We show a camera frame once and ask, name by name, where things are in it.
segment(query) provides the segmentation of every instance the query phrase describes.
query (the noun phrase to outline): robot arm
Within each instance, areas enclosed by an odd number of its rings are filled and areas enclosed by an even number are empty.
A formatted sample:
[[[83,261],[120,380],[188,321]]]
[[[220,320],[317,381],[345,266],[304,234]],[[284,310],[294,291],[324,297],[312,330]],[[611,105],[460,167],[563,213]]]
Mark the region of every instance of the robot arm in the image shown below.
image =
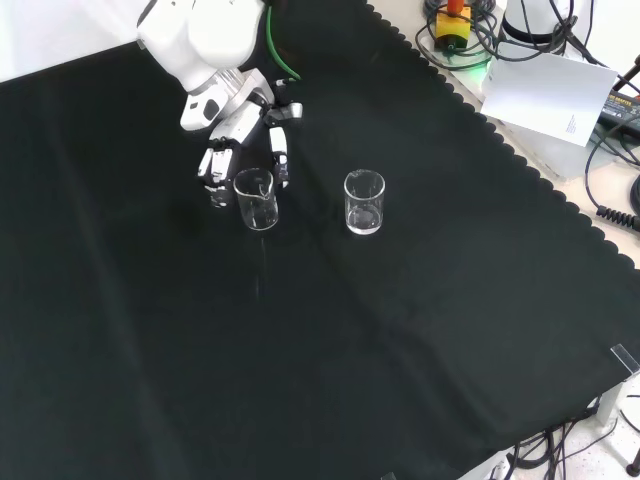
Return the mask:
[[[138,37],[189,94],[185,130],[208,128],[239,92],[237,67],[255,48],[262,0],[151,0]]]
[[[274,109],[274,93],[256,69],[240,73],[255,48],[262,0],[151,0],[138,36],[188,97],[185,130],[215,126],[198,177],[215,207],[232,202],[236,153],[263,121],[270,128],[274,177],[287,186],[287,146],[280,123],[301,118],[302,106]]]

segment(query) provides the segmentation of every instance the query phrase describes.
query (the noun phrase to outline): paper sheet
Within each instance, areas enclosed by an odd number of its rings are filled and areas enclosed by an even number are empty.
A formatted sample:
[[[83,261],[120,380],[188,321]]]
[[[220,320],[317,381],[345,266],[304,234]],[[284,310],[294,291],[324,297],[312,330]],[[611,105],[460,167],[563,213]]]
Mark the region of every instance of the paper sheet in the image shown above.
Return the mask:
[[[535,52],[502,43],[499,53]],[[493,60],[482,113],[584,147],[615,80],[607,68],[546,53],[524,62]]]

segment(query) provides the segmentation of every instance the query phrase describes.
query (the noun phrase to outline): glass cup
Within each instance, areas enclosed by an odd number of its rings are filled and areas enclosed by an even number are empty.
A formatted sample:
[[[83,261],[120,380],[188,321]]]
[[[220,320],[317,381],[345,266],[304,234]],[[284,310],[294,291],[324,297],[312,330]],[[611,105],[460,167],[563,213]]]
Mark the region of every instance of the glass cup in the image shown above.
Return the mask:
[[[371,170],[356,170],[344,181],[347,227],[358,235],[371,235],[382,226],[384,178]]]
[[[278,222],[278,204],[273,175],[262,168],[243,170],[236,175],[233,188],[245,225],[251,230],[268,230]]]

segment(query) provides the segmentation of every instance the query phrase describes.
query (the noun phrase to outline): scalloped edge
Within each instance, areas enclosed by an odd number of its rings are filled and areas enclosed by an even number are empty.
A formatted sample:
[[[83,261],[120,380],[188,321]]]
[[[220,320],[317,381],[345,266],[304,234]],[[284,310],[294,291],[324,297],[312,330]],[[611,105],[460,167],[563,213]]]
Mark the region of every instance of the scalloped edge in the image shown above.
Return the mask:
[[[487,130],[490,130],[491,137],[497,143],[499,143],[502,148],[506,147],[510,149],[511,156],[517,161],[518,167],[524,168],[526,176],[530,177],[530,179],[532,179],[531,177],[535,177],[535,181],[539,183],[540,188],[549,192],[552,195],[554,201],[558,202],[558,204],[561,205],[562,208],[567,209],[567,213],[569,215],[576,216],[576,223],[579,224],[582,229],[584,229],[588,236],[594,237],[594,239],[599,240],[599,242],[604,246],[606,250],[613,253],[616,262],[619,263],[621,267],[628,269],[631,275],[634,276],[637,281],[640,281],[640,266],[636,268],[636,264],[631,257],[625,255],[624,253],[620,253],[618,246],[612,241],[606,239],[604,230],[594,225],[593,219],[586,213],[583,213],[578,205],[573,202],[569,202],[567,200],[567,196],[563,192],[561,192],[560,190],[556,190],[555,185],[553,185],[550,180],[542,178],[540,170],[534,167],[526,157],[517,155],[515,153],[515,148],[512,145],[509,145],[505,141],[504,137],[497,132],[497,125],[490,122],[485,115],[476,110],[476,107],[467,102],[464,96],[456,91],[455,85],[453,83],[450,83],[447,77],[444,76],[437,67],[431,65],[431,63],[429,63],[429,60],[422,56],[420,51],[413,46],[413,43],[411,43],[411,41],[403,33],[400,32],[400,29],[398,27],[392,25],[389,20],[386,20],[380,12],[376,11],[375,6],[368,3],[367,0],[360,1],[378,23],[389,29],[394,34],[394,37],[396,37],[399,43],[401,43],[405,48],[410,49],[414,56],[418,57],[420,61],[424,62],[425,65],[429,67],[429,70],[431,70],[435,74],[435,76],[444,84],[445,88],[453,94],[454,98],[458,100],[458,102],[462,103],[465,109],[470,110],[471,113],[478,116],[483,121],[483,125],[485,126],[485,128]]]

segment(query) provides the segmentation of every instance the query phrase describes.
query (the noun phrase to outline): floor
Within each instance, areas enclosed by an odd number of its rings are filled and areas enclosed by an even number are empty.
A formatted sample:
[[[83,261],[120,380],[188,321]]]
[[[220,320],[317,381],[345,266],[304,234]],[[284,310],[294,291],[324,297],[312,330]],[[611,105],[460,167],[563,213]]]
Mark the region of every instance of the floor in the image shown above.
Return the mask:
[[[628,393],[630,395],[640,395],[640,376],[631,380]],[[627,398],[620,403],[620,407],[631,422],[640,428],[640,398]],[[628,480],[625,471],[627,464],[633,461],[640,449],[640,433],[635,432],[623,419],[617,416],[618,423],[614,432],[598,442],[583,453],[567,460],[567,479],[571,480]],[[595,419],[585,420],[573,429],[566,444],[566,454],[586,447],[591,442],[609,432],[613,427],[612,421],[605,428]],[[544,450],[541,446],[528,458],[539,457]],[[497,480],[504,479],[508,466],[501,464],[495,473]],[[535,470],[516,470],[512,480],[543,480],[547,471],[546,465]],[[561,468],[556,473],[556,479],[563,479]]]

